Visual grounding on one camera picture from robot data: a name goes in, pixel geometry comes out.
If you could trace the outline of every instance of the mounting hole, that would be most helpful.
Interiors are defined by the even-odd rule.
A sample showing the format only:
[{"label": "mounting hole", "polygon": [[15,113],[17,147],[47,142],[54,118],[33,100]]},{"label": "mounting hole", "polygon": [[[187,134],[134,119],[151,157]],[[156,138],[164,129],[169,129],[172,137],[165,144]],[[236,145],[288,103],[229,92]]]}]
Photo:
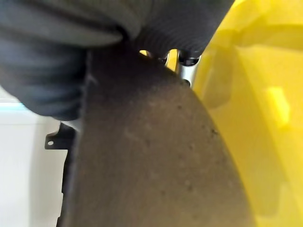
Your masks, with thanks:
[{"label": "mounting hole", "polygon": [[191,86],[190,82],[189,82],[187,79],[183,79],[183,81],[184,81],[187,85]]}]

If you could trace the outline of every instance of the white wall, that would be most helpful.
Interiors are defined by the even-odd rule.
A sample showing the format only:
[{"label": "white wall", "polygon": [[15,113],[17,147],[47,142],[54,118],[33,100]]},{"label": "white wall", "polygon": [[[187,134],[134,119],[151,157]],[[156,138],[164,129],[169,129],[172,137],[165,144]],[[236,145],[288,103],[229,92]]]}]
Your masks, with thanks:
[{"label": "white wall", "polygon": [[56,226],[66,151],[44,150],[44,141],[58,125],[0,89],[1,227]]}]

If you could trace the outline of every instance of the gray cloth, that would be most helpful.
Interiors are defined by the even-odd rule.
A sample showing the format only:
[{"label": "gray cloth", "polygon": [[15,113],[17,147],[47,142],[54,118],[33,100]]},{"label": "gray cloth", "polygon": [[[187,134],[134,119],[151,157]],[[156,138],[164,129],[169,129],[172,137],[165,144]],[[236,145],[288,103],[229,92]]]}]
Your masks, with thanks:
[{"label": "gray cloth", "polygon": [[154,53],[200,54],[232,2],[2,0],[0,84],[37,114],[77,119],[87,49],[132,42]]}]

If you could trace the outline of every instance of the yellow plastic surface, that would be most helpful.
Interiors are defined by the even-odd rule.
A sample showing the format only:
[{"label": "yellow plastic surface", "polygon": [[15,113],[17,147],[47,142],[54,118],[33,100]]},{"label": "yellow plastic surface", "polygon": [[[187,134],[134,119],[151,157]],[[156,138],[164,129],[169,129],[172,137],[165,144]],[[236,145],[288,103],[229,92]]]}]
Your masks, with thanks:
[{"label": "yellow plastic surface", "polygon": [[237,0],[203,54],[194,90],[258,227],[303,227],[303,0]]}]

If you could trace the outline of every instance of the black plastic bracket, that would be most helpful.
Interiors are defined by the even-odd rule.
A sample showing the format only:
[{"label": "black plastic bracket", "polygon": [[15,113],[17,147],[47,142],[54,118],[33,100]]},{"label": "black plastic bracket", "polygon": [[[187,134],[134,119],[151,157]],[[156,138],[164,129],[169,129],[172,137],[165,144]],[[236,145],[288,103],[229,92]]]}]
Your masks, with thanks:
[{"label": "black plastic bracket", "polygon": [[45,138],[46,150],[70,150],[76,137],[76,131],[63,123],[60,124],[59,130],[47,134]]}]

